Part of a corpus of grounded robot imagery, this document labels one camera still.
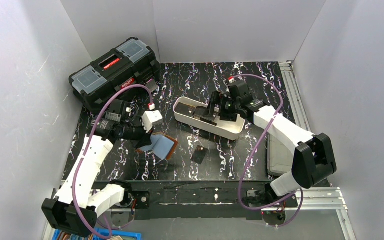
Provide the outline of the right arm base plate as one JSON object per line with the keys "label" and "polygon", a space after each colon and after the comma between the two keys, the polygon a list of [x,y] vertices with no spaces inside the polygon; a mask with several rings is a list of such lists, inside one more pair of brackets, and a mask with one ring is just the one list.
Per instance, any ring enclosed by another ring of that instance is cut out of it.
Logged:
{"label": "right arm base plate", "polygon": [[288,198],[280,201],[280,199],[286,197],[284,196],[277,196],[275,193],[266,193],[265,190],[248,190],[246,192],[246,196],[242,198],[245,205],[247,205],[250,208],[257,208],[262,207],[266,205],[270,205],[274,202],[278,202],[274,204],[273,208],[296,208],[299,205],[299,202],[297,201],[296,194],[289,196]]}

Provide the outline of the brown leather card holder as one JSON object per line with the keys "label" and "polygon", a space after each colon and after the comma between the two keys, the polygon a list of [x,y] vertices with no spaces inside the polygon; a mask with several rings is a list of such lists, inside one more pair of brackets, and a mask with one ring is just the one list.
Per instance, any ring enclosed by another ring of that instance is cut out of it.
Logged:
{"label": "brown leather card holder", "polygon": [[172,154],[175,152],[179,142],[162,132],[156,132],[152,134],[154,145],[152,146],[152,150],[149,152],[152,152],[161,160],[169,160]]}

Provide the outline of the blue plastic bin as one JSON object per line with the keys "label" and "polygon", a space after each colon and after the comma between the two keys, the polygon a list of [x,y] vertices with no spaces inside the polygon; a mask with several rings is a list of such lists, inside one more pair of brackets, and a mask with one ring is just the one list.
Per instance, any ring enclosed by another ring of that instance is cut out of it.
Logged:
{"label": "blue plastic bin", "polygon": [[[110,231],[108,229],[96,228],[96,232],[99,235],[105,236],[106,238],[110,235]],[[142,240],[142,234],[136,232],[126,232],[120,230],[112,230],[111,238],[121,238],[122,240]],[[96,236],[94,234],[88,237],[81,237],[77,235],[73,235],[70,233],[65,233],[61,230],[55,230],[52,235],[51,240],[102,240],[103,238]]]}

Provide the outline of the aluminium frame rail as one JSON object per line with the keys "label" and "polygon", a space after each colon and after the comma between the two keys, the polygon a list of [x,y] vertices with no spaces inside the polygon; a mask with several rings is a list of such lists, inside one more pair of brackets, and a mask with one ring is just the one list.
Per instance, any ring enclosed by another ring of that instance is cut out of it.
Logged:
{"label": "aluminium frame rail", "polygon": [[[310,92],[304,79],[292,66],[292,94],[296,99],[295,122],[315,130],[317,113],[324,109],[319,92]],[[127,232],[140,233],[144,240],[344,240],[358,237],[355,224],[346,209],[334,205],[346,201],[344,192],[333,191],[331,197],[321,197],[323,189],[334,178],[304,193],[300,212],[288,210],[294,221],[276,229],[266,225],[263,215],[248,211],[235,203],[238,180],[129,180],[134,190],[150,192],[150,207],[138,210],[135,220],[127,214],[113,212],[112,221],[123,225]]]}

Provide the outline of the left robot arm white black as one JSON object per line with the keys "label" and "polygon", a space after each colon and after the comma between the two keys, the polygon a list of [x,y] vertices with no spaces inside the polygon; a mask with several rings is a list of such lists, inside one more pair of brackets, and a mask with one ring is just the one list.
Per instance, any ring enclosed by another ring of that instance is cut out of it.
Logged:
{"label": "left robot arm white black", "polygon": [[97,220],[111,207],[122,204],[130,207],[134,200],[132,186],[123,180],[112,180],[93,193],[93,186],[101,167],[119,140],[133,140],[150,146],[152,128],[162,119],[161,113],[150,102],[149,110],[141,116],[142,125],[132,126],[108,112],[118,100],[107,103],[92,123],[84,138],[79,156],[68,177],[54,197],[46,198],[41,206],[49,225],[79,237],[96,235]]}

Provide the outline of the black VIP card on mat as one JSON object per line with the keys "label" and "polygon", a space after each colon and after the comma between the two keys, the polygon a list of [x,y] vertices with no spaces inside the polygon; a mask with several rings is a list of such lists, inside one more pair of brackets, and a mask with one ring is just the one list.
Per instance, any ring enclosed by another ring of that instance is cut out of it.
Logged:
{"label": "black VIP card on mat", "polygon": [[198,165],[201,165],[208,153],[208,149],[201,146],[201,145],[198,145],[194,151],[194,153],[192,154],[192,157],[191,157],[191,161],[198,164]]}

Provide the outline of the black card stack near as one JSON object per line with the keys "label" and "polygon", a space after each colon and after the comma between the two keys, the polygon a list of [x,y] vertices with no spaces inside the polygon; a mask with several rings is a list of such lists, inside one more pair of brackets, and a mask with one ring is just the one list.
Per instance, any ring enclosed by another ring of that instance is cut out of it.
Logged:
{"label": "black card stack near", "polygon": [[196,120],[200,120],[204,123],[213,125],[213,126],[218,125],[216,123],[217,115],[216,115],[216,118],[207,117],[207,108],[206,107],[202,107],[202,106],[196,107],[193,118]]}

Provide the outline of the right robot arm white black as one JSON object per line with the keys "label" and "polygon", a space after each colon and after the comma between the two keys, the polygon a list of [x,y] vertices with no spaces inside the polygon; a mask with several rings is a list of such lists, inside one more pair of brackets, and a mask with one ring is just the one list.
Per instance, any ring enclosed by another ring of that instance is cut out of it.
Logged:
{"label": "right robot arm white black", "polygon": [[240,116],[278,139],[292,153],[291,170],[266,187],[266,193],[283,197],[299,188],[310,189],[337,171],[331,139],[324,133],[314,134],[294,124],[266,101],[254,98],[242,80],[228,85],[228,92],[214,91],[205,116],[219,107],[222,120],[232,122]]}

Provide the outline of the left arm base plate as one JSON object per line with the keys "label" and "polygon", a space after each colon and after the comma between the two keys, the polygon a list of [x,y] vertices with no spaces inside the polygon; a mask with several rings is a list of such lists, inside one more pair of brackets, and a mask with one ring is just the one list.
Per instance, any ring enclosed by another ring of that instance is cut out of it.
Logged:
{"label": "left arm base plate", "polygon": [[148,209],[150,207],[149,191],[132,191],[124,194],[122,201],[115,204],[122,209]]}

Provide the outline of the black toolbox clear lids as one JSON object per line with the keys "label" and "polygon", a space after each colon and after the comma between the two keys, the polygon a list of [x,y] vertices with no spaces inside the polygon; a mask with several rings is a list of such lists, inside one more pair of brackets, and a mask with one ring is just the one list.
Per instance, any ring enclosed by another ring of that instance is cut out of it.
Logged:
{"label": "black toolbox clear lids", "polygon": [[115,93],[130,85],[144,85],[154,92],[160,72],[154,51],[137,37],[130,37],[70,75],[68,82],[75,97],[97,115]]}

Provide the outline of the white oblong tray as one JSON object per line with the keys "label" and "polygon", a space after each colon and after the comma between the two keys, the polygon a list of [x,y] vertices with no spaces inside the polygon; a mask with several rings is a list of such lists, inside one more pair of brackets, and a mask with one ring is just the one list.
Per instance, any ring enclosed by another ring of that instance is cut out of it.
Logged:
{"label": "white oblong tray", "polygon": [[245,126],[245,120],[237,117],[236,121],[221,120],[219,109],[216,108],[212,116],[205,116],[207,105],[188,97],[180,97],[173,106],[175,119],[183,124],[211,134],[237,140]]}

